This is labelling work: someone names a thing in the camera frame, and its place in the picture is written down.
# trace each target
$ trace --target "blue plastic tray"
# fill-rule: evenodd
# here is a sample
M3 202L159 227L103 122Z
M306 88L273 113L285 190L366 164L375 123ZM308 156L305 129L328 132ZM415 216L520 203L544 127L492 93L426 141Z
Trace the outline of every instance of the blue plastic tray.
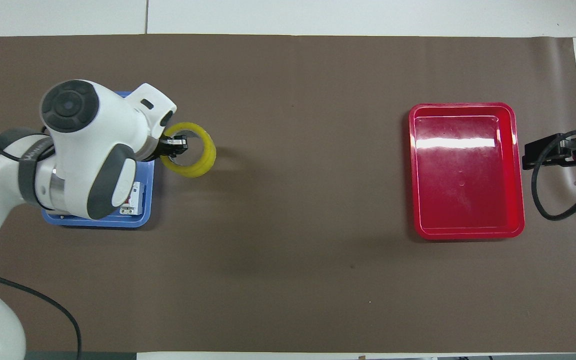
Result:
M117 91L123 98L130 95L130 91ZM119 214L119 209L112 214L101 219L80 218L73 215L48 214L42 210L41 214L47 223L64 226L94 226L100 228L139 228L146 224L151 218L151 204L153 202L153 178L155 173L155 162L137 161L135 171L135 182L140 182L144 186L143 191L143 211L140 215Z

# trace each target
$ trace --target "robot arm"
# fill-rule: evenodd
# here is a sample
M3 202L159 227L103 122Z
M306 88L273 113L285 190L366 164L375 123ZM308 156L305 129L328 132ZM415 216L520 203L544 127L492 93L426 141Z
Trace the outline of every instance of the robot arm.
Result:
M0 228L23 203L87 219L109 215L128 198L137 161L186 149L162 135L176 109L149 84L126 98L87 80L53 87L40 109L50 136L25 128L0 134ZM0 299L0 360L24 356L23 328Z

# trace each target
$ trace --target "brown mat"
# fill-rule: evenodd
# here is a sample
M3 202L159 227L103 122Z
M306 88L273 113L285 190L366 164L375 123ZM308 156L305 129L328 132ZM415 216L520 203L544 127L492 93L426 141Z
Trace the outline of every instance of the brown mat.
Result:
M87 351L576 352L576 215L530 198L514 239L428 243L410 225L407 113L501 101L526 142L576 128L572 39L137 35L0 38L0 132L41 127L43 93L149 82L217 163L158 164L139 230L15 209L0 275L54 297ZM543 172L552 212L576 170ZM62 315L0 286L30 350L72 349Z

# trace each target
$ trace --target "tape roll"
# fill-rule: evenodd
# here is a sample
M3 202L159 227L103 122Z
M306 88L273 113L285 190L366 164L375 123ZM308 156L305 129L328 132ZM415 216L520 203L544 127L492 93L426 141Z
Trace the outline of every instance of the tape roll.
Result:
M217 148L215 148L215 143L210 135L208 135L208 132L206 132L203 127L192 122L176 123L167 128L164 131L164 135L167 137L173 137L175 134L184 130L194 132L199 136L199 139L201 139L201 142L203 143L203 152L201 153L199 160L192 165L180 165L173 162L167 156L161 156L161 162L164 166L181 176L185 176L186 178L198 178L201 175L208 173L215 164L215 159L217 159Z

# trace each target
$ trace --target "cable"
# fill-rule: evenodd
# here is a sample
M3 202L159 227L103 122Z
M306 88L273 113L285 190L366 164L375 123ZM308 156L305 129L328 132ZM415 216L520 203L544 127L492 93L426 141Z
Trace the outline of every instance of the cable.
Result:
M80 360L82 358L82 332L80 331L80 326L77 323L77 320L75 320L75 317L68 310L66 310L64 306L62 306L57 301L53 300L52 298L46 296L45 294L42 294L41 292L35 289L30 289L30 287L18 284L14 281L6 280L6 278L0 277L0 284L8 285L9 287L13 287L15 289L27 292L28 294L32 294L38 297L39 299L46 301L46 303L49 303L50 305L57 308L64 315L66 315L68 320L72 323L73 328L75 328L75 334L77 336L77 360Z
M546 157L548 156L548 153L550 153L551 150L553 150L553 148L555 148L555 146L557 146L557 144L560 143L560 141L563 141L566 138L572 137L574 135L576 135L576 130L572 130L572 131L566 132L565 134L559 135L553 141L551 141L548 144L548 146L546 146L546 148L544 148L544 150L542 150L541 153L539 154L539 157L537 158L537 161L534 164L534 170L532 171L532 177L530 178L530 190L532 191L532 200L534 201L534 205L535 205L535 207L537 207L537 210L539 210L539 213L544 218L551 220L551 221L560 221L560 220L566 219L570 215L573 215L574 213L576 213L576 203L574 203L570 208L568 208L567 210L565 210L561 214L556 214L556 215L549 214L546 211L546 209L544 209L544 206L542 205L542 203L539 200L539 195L537 194L537 175L539 174L540 167L542 166L544 161L546 161Z
M50 150L47 150L45 153L42 153L42 155L39 157L39 159L37 160L38 162L45 160L49 157L51 157L52 155L54 155L55 153L55 148L54 146L52 146L50 148ZM18 162L19 161L19 157L16 157L14 155L12 155L11 153L8 153L6 151L4 151L2 148L0 148L0 155L2 155L3 157L6 157L14 162Z

